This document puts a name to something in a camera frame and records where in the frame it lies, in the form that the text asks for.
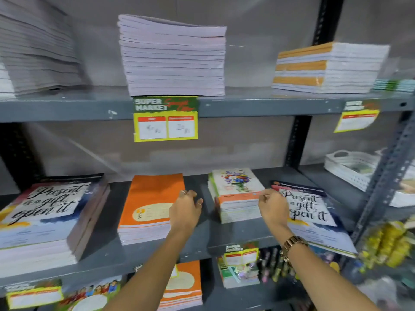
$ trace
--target wristwatch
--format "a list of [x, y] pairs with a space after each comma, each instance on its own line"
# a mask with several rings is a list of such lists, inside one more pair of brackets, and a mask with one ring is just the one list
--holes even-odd
[[294, 235], [293, 237], [289, 238], [287, 241], [284, 242], [283, 246], [281, 247], [281, 256], [283, 257], [284, 261], [288, 263], [289, 266], [293, 267], [288, 259], [288, 251], [291, 249], [293, 245], [296, 243], [302, 243], [305, 246], [308, 246], [308, 242], [304, 240], [304, 238], [298, 237]]

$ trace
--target orange notebook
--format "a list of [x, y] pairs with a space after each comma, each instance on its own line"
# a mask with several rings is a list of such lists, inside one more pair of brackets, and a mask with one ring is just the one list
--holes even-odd
[[177, 270], [178, 276], [170, 278], [161, 303], [174, 304], [175, 300], [197, 297], [202, 294], [199, 261], [180, 263], [177, 265]]
[[183, 174], [134, 176], [118, 228], [168, 222], [169, 208], [184, 190]]

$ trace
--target flower vase illustration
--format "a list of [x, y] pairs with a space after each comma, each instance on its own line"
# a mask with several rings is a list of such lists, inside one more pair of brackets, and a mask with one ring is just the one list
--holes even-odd
[[235, 186], [239, 192], [250, 192], [246, 184], [251, 181], [251, 178], [242, 169], [226, 170], [222, 174], [222, 178], [225, 179], [226, 183]]

